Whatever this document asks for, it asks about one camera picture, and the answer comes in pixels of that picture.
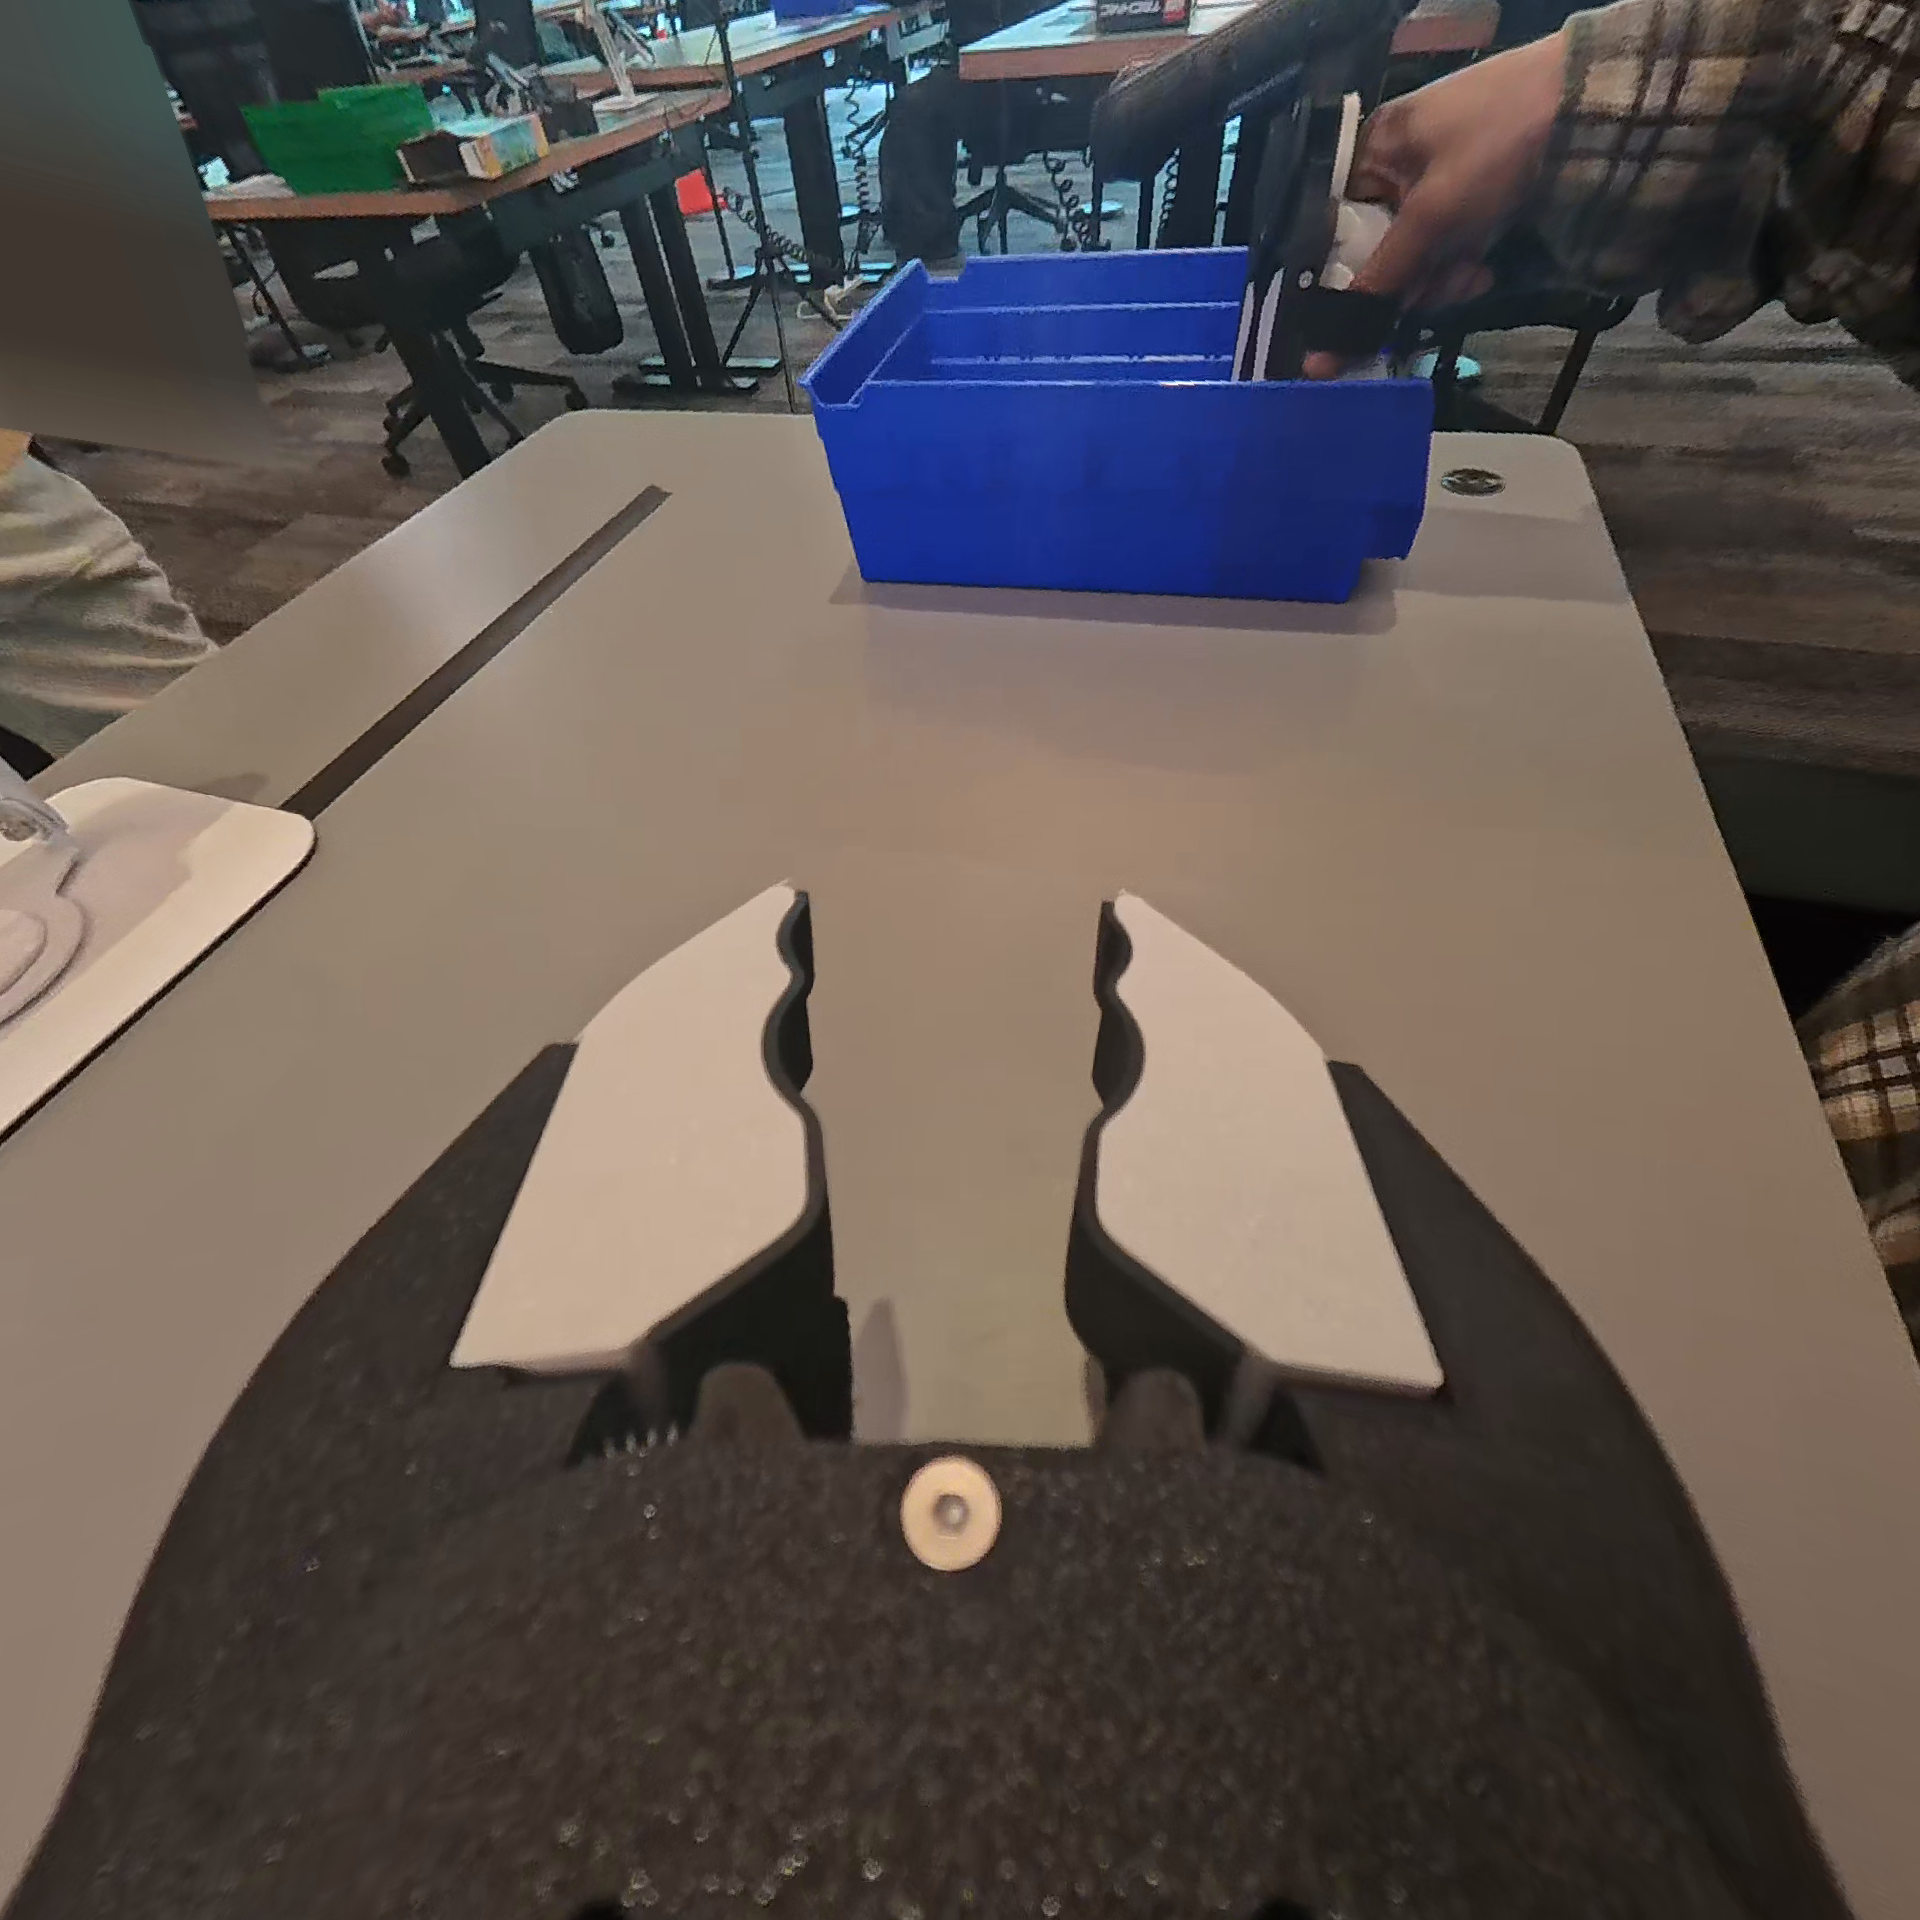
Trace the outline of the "black bag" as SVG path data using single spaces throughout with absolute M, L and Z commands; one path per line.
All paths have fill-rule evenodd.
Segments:
M 582 227 L 560 232 L 528 249 L 551 333 L 572 355 L 610 354 L 625 337 L 600 254 L 598 241 Z

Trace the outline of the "green plastic bin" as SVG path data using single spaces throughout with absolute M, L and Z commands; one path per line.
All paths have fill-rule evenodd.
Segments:
M 407 185 L 400 149 L 433 131 L 418 84 L 329 88 L 305 101 L 243 106 L 241 117 L 262 168 L 299 196 Z

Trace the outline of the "wooden top office desk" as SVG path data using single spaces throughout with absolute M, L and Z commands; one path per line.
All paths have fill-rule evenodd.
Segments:
M 633 247 L 667 385 L 715 393 L 723 384 L 723 362 L 679 217 L 676 180 L 696 168 L 703 126 L 728 101 L 723 92 L 642 95 L 632 112 L 610 126 L 564 138 L 535 163 L 497 180 L 321 196 L 249 181 L 204 196 L 204 207 L 220 227 L 312 220 L 452 226 L 455 220 L 486 217 L 515 254 L 612 213 Z
M 1157 64 L 1218 34 L 1234 35 L 1260 3 L 1188 3 L 1180 25 L 1152 25 L 1141 13 L 1120 17 L 1118 3 L 1056 3 L 973 41 L 959 56 L 968 84 L 1112 84 L 1131 67 Z M 1508 3 L 1281 3 L 1310 25 L 1328 30 L 1323 57 L 1348 57 L 1346 85 L 1370 110 L 1402 84 L 1444 74 L 1487 54 Z M 1252 200 L 1263 136 L 1235 131 L 1238 108 L 1218 124 L 1181 131 L 1180 161 L 1168 161 L 1163 189 L 1139 189 L 1133 247 L 1202 247 L 1241 243 L 1252 227 Z

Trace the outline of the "small printed cardboard box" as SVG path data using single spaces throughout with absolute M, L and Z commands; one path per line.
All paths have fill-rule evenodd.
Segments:
M 538 114 L 468 114 L 433 119 L 396 145 L 396 161 L 414 185 L 502 180 L 549 154 Z

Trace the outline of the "black tripod stand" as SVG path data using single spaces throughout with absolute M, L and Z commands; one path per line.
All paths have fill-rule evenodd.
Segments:
M 729 376 L 734 387 L 740 387 L 741 381 L 764 384 L 767 377 L 777 376 L 784 410 L 795 415 L 799 412 L 799 385 L 779 301 L 781 282 L 788 278 L 788 261 L 764 203 L 758 173 L 756 122 L 731 43 L 734 7 L 728 1 L 710 1 L 708 11 L 711 16 L 711 32 L 729 95 L 731 149 L 743 180 L 743 197 L 715 194 L 715 201 L 731 207 L 731 215 L 743 226 L 753 243 L 751 272 L 723 352 L 723 371 Z M 767 317 L 774 326 L 776 352 L 772 354 L 751 355 L 740 352 L 756 315 Z

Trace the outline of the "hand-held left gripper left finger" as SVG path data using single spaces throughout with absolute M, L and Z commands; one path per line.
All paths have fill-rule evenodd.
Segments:
M 447 1363 L 601 1378 L 632 1428 L 685 1428 L 753 1365 L 834 1421 L 834 1246 L 805 1101 L 804 890 L 774 881 L 582 1028 Z

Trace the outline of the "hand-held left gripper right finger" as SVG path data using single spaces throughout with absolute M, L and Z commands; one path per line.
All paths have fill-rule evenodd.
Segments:
M 1291 1387 L 1431 1401 L 1442 1358 L 1308 1026 L 1137 892 L 1099 908 L 1092 990 L 1066 1308 L 1106 1407 L 1172 1376 L 1247 1443 Z

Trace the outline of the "black chair with thin legs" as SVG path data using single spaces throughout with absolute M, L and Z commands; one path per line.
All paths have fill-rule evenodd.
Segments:
M 1422 376 L 1431 387 L 1431 423 L 1438 433 L 1557 433 L 1575 385 L 1597 340 L 1618 327 L 1636 300 L 1609 300 L 1567 288 L 1489 291 L 1433 312 L 1408 312 L 1393 335 L 1393 363 Z M 1477 396 L 1461 371 L 1466 345 L 1477 333 L 1553 330 L 1570 345 L 1535 418 L 1518 415 Z

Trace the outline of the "blue plastic bin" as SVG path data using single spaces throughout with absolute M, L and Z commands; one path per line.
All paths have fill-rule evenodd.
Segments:
M 871 583 L 1344 603 L 1428 504 L 1426 380 L 1239 381 L 1241 249 L 902 267 L 801 376 Z

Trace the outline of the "person's right hand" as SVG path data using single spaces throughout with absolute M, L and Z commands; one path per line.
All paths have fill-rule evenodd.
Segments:
M 1416 314 L 1476 301 L 1523 212 L 1564 101 L 1566 28 L 1382 104 L 1356 138 L 1348 196 L 1388 221 L 1348 291 Z

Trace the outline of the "black swivel office chair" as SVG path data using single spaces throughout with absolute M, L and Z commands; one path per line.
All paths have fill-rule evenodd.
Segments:
M 404 366 L 405 381 L 381 415 L 388 476 L 411 474 L 405 443 L 424 425 L 436 429 L 458 476 L 483 468 L 491 453 L 477 421 L 520 443 L 507 403 L 521 390 L 551 390 L 572 412 L 587 408 L 569 373 L 502 363 L 482 345 L 473 317 L 518 266 L 486 215 L 438 224 L 429 236 L 407 217 L 267 220 L 257 233 L 305 321 L 338 335 L 368 332 Z

